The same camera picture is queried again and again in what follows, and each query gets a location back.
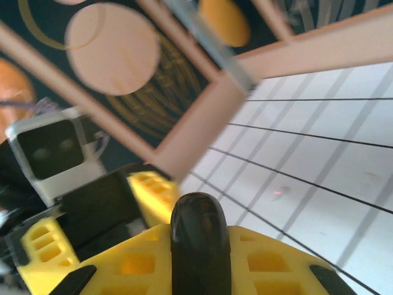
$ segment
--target pink circle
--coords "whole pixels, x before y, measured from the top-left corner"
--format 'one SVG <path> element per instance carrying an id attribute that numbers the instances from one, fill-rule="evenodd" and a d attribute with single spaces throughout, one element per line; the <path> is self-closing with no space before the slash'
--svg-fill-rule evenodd
<path id="1" fill-rule="evenodd" d="M 64 5 L 76 5 L 80 4 L 82 2 L 85 2 L 86 0 L 55 0 L 55 2 L 64 4 Z"/>
<path id="2" fill-rule="evenodd" d="M 100 27 L 96 38 L 83 44 Z M 69 64 L 91 89 L 126 95 L 143 87 L 160 62 L 161 47 L 153 24 L 136 10 L 115 3 L 80 9 L 68 23 L 65 44 Z"/>

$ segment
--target robot eye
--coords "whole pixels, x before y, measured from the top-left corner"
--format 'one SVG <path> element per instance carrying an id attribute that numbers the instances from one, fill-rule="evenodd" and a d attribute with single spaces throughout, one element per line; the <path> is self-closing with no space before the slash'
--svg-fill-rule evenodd
<path id="1" fill-rule="evenodd" d="M 50 155 L 50 151 L 46 148 L 40 148 L 33 153 L 33 157 L 37 161 L 42 161 L 48 158 Z"/>
<path id="2" fill-rule="evenodd" d="M 64 152 L 69 151 L 70 149 L 72 149 L 73 146 L 74 146 L 74 142 L 73 142 L 73 140 L 70 140 L 70 139 L 63 140 L 59 144 L 60 150 L 62 150 Z"/>

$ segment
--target orange circle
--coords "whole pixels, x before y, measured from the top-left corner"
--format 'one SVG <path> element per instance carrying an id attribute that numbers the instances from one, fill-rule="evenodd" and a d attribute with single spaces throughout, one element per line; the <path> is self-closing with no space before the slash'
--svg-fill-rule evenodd
<path id="1" fill-rule="evenodd" d="M 24 72 L 0 58 L 0 100 L 31 103 L 34 97 L 33 85 Z M 0 143 L 5 140 L 4 132 L 9 125 L 32 113 L 26 109 L 0 107 Z"/>

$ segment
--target rectangular cutout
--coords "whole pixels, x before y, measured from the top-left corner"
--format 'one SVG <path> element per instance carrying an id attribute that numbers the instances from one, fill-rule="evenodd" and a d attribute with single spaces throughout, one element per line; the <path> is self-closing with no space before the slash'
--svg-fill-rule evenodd
<path id="1" fill-rule="evenodd" d="M 288 281 L 255 281 L 257 295 L 304 295 L 299 283 Z"/>
<path id="2" fill-rule="evenodd" d="M 43 252 L 39 254 L 39 258 L 42 262 L 48 262 L 53 258 L 59 256 L 61 254 L 61 249 L 57 244 L 53 244 L 51 247 L 45 249 Z"/>
<path id="3" fill-rule="evenodd" d="M 103 288 L 101 295 L 146 295 L 148 286 L 114 286 Z"/>
<path id="4" fill-rule="evenodd" d="M 47 237 L 43 237 L 39 241 L 34 243 L 34 247 L 35 247 L 36 250 L 40 250 L 43 247 L 53 243 L 54 241 L 55 241 L 55 239 L 53 238 L 53 236 L 48 235 Z"/>
<path id="5" fill-rule="evenodd" d="M 155 256 L 151 253 L 127 254 L 120 263 L 121 275 L 147 275 L 154 273 Z"/>
<path id="6" fill-rule="evenodd" d="M 248 237 L 247 235 L 240 235 L 240 240 L 242 242 L 254 242 L 255 239 L 252 237 Z"/>
<path id="7" fill-rule="evenodd" d="M 248 254 L 250 272 L 288 272 L 284 258 L 272 251 L 261 251 Z"/>
<path id="8" fill-rule="evenodd" d="M 39 227 L 34 230 L 34 232 L 31 234 L 30 239 L 32 241 L 37 240 L 39 237 L 42 237 L 43 235 L 49 233 L 49 230 L 46 226 Z"/>
<path id="9" fill-rule="evenodd" d="M 143 184 L 145 186 L 153 186 L 154 184 L 159 183 L 159 182 L 160 182 L 160 178 L 155 177 L 155 178 L 146 179 L 145 181 L 143 181 Z"/>
<path id="10" fill-rule="evenodd" d="M 72 263 L 71 263 L 70 260 L 68 260 L 68 259 L 63 260 L 63 261 L 61 261 L 61 262 L 59 263 L 59 266 L 71 266 L 71 265 L 72 265 Z"/>
<path id="11" fill-rule="evenodd" d="M 156 194 L 162 194 L 165 191 L 168 191 L 168 187 L 164 186 L 163 184 L 159 183 L 156 184 L 152 187 L 152 191 L 154 191 Z"/>

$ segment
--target poster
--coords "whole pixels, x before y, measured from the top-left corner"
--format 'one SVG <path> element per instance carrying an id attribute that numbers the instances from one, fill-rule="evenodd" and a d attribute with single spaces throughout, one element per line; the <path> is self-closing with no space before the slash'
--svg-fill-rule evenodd
<path id="1" fill-rule="evenodd" d="M 135 1 L 2 1 L 0 19 L 154 148 L 209 83 Z M 108 170 L 136 160 L 113 138 L 103 155 Z"/>

